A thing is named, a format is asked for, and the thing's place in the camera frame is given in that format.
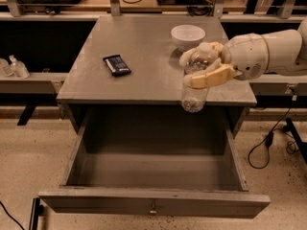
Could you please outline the white rounded gripper body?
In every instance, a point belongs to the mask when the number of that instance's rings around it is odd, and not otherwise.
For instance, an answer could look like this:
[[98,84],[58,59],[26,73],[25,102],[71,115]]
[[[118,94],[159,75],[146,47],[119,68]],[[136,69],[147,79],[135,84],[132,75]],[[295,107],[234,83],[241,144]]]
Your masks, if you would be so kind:
[[222,63],[233,66],[236,80],[257,79],[268,67],[267,43],[259,34],[234,36],[223,47]]

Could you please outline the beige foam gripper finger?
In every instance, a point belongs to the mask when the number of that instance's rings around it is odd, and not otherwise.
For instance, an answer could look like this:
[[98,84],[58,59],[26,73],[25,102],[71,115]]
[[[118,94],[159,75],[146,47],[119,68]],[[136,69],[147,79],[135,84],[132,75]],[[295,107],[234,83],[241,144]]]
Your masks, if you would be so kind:
[[218,86],[231,81],[235,70],[231,64],[224,64],[218,58],[205,70],[200,70],[183,77],[183,84],[194,89],[204,89]]
[[207,61],[212,63],[221,56],[224,45],[219,42],[202,42],[196,48],[184,52],[180,59],[179,65],[185,67],[193,61]]

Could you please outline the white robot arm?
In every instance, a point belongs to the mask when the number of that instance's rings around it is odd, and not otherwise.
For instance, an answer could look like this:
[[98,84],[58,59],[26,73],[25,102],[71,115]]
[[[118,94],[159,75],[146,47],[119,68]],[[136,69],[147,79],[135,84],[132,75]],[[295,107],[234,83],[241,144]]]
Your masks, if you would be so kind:
[[301,76],[306,73],[306,60],[306,23],[301,22],[296,30],[241,34],[226,44],[203,42],[184,52],[179,65],[187,70],[185,86],[204,89],[267,73]]

